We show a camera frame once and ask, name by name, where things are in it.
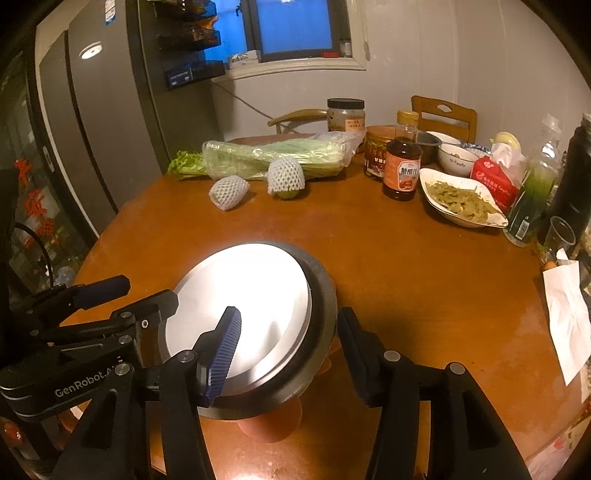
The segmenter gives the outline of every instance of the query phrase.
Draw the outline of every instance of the white oval dish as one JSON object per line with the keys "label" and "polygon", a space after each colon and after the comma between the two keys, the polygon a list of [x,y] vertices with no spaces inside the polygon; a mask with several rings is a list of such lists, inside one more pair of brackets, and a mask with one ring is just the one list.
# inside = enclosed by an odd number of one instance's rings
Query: white oval dish
{"label": "white oval dish", "polygon": [[425,197],[427,197],[429,203],[439,210],[439,212],[449,221],[467,228],[479,228],[483,226],[504,228],[509,225],[507,218],[502,213],[490,213],[486,223],[473,222],[472,220],[462,218],[459,215],[447,210],[443,205],[439,205],[430,197],[429,193],[427,192],[427,184],[433,184],[437,181],[444,181],[445,183],[448,183],[449,185],[452,185],[458,189],[476,189],[476,193],[480,195],[484,201],[489,202],[494,208],[501,211],[501,209],[495,203],[495,199],[492,197],[490,191],[479,181],[455,177],[453,175],[448,175],[431,168],[422,168],[419,172],[419,178],[421,180],[421,187],[423,187],[423,192],[425,193]]}

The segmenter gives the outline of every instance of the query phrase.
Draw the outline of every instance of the plastic cup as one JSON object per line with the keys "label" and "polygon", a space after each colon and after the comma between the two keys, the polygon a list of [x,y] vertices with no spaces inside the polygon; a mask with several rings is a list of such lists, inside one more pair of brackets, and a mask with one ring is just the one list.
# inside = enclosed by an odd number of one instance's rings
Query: plastic cup
{"label": "plastic cup", "polygon": [[564,248],[566,251],[575,242],[576,238],[570,225],[561,217],[554,215],[550,219],[550,228],[542,248],[542,262],[545,264],[550,261],[555,262],[558,250]]}

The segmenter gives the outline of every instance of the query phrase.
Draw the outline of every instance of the grey container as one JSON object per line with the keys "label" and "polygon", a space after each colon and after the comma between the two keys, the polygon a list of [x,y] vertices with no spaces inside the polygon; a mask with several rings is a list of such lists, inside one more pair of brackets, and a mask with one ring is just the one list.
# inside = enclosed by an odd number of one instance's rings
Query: grey container
{"label": "grey container", "polygon": [[427,132],[419,131],[417,137],[417,143],[423,150],[423,156],[421,157],[421,165],[429,165],[437,161],[437,149],[441,145],[435,135],[428,134]]}

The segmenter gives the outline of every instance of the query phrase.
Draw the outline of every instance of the green fruit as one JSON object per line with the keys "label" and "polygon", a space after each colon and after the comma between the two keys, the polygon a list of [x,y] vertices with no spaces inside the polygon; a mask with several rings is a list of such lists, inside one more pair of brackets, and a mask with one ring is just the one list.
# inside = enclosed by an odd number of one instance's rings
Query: green fruit
{"label": "green fruit", "polygon": [[297,194],[300,193],[301,190],[288,190],[287,192],[275,192],[280,199],[283,200],[291,200],[292,198],[297,197]]}

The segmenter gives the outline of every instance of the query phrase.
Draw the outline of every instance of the red decoration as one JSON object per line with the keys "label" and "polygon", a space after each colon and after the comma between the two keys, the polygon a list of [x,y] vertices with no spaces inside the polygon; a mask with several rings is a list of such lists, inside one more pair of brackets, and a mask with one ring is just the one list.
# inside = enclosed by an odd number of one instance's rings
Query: red decoration
{"label": "red decoration", "polygon": [[43,218],[41,226],[37,229],[39,236],[53,236],[53,218]]}
{"label": "red decoration", "polygon": [[26,199],[24,206],[27,211],[27,217],[35,216],[39,218],[44,213],[47,213],[47,209],[43,208],[41,201],[45,198],[45,195],[41,195],[41,190],[35,189],[29,192],[28,198]]}
{"label": "red decoration", "polygon": [[19,158],[15,163],[14,166],[18,169],[18,181],[23,186],[26,187],[29,184],[29,177],[27,173],[31,170],[31,164],[27,162],[24,158]]}

